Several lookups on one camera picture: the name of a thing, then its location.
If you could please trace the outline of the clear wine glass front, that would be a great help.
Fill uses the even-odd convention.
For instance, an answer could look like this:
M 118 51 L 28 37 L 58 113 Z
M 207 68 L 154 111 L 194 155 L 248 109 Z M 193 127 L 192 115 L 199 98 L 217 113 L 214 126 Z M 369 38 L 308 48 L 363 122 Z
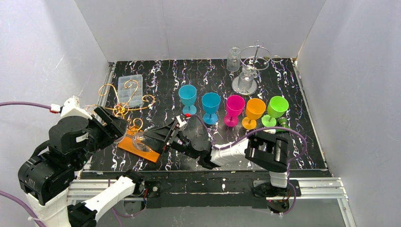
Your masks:
M 138 131 L 132 136 L 132 143 L 135 149 L 142 152 L 153 152 L 154 150 L 144 143 L 146 141 L 147 137 L 143 131 Z

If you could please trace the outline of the pink wine glass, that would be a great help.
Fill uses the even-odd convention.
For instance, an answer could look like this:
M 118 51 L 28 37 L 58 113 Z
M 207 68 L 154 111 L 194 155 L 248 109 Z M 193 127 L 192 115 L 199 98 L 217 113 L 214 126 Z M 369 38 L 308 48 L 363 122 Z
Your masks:
M 237 126 L 239 119 L 238 116 L 242 113 L 245 107 L 245 100 L 239 95 L 231 95 L 226 102 L 226 116 L 224 123 L 227 127 Z

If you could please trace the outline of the orange wine glass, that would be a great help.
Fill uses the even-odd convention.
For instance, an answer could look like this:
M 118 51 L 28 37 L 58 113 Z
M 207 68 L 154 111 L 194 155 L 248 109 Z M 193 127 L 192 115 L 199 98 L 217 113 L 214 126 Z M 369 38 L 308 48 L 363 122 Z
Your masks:
M 246 130 L 255 129 L 257 120 L 261 118 L 266 110 L 266 104 L 259 98 L 252 98 L 246 103 L 245 115 L 242 120 L 242 126 Z

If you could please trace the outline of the green wine glass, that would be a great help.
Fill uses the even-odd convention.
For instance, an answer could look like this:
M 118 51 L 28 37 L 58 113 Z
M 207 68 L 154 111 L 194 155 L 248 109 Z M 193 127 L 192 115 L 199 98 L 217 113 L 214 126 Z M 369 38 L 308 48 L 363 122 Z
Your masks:
M 267 115 L 262 117 L 262 124 L 265 127 L 274 127 L 277 118 L 280 118 L 289 108 L 288 101 L 281 96 L 274 96 L 270 99 L 267 107 Z

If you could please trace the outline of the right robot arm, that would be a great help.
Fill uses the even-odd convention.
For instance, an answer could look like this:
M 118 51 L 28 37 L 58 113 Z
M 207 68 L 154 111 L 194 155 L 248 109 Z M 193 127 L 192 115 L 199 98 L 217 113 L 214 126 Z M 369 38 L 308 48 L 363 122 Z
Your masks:
M 286 196 L 288 190 L 288 140 L 266 131 L 257 131 L 244 138 L 223 145 L 216 145 L 202 134 L 191 139 L 183 134 L 183 128 L 191 114 L 181 114 L 163 127 L 144 132 L 143 144 L 153 151 L 163 154 L 174 149 L 196 159 L 206 169 L 248 160 L 269 171 L 270 182 L 253 187 L 252 192 L 259 197 Z

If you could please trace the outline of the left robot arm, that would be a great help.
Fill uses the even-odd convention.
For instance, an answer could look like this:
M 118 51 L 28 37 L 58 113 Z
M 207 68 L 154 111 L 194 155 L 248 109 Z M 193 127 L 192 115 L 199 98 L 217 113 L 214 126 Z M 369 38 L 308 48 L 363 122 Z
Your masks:
M 50 111 L 61 118 L 49 129 L 49 139 L 18 171 L 30 206 L 28 212 L 39 227 L 94 227 L 115 204 L 138 192 L 143 182 L 141 174 L 129 170 L 93 198 L 68 204 L 75 173 L 96 151 L 121 141 L 127 132 L 126 121 L 100 106 L 89 114 L 79 102 L 78 96 L 72 96 L 61 106 L 50 106 Z

